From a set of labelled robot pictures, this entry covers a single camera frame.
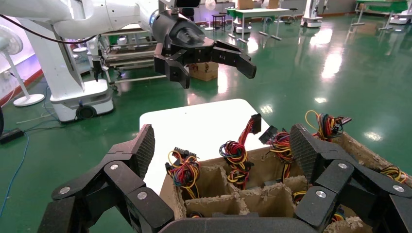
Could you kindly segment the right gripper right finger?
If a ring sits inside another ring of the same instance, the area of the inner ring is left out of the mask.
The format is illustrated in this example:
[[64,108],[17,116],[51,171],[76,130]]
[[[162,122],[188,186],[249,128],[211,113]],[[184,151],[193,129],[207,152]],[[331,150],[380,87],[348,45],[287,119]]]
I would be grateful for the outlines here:
[[290,148],[310,184],[294,217],[322,232],[340,205],[375,233],[412,230],[412,190],[358,163],[336,143],[316,139],[301,124],[290,130]]

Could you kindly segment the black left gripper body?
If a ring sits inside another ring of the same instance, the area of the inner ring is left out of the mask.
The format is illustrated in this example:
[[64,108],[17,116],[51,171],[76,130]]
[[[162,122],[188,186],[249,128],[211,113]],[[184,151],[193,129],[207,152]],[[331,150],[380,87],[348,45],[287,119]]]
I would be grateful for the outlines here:
[[155,55],[171,57],[179,55],[183,64],[209,62],[214,40],[191,20],[171,11],[159,13],[152,23],[153,36],[157,41]]

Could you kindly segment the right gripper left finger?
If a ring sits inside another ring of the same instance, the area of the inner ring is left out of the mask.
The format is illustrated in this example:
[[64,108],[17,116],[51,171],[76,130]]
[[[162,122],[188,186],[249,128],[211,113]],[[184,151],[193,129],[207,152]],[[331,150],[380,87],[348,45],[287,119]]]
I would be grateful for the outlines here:
[[134,139],[113,145],[95,167],[57,187],[38,231],[86,233],[111,208],[137,233],[161,231],[174,212],[144,182],[154,151],[154,130],[145,124]]

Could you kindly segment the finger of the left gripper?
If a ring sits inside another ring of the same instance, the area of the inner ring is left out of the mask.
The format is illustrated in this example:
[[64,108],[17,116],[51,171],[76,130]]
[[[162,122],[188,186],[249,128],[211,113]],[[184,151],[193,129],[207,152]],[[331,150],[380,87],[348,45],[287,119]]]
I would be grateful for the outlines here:
[[251,57],[241,48],[221,40],[214,41],[211,61],[235,67],[248,79],[256,75],[257,66],[251,62]]
[[167,51],[162,43],[157,43],[154,51],[154,70],[165,75],[169,81],[179,83],[184,89],[190,86],[190,75],[185,69],[185,49]]

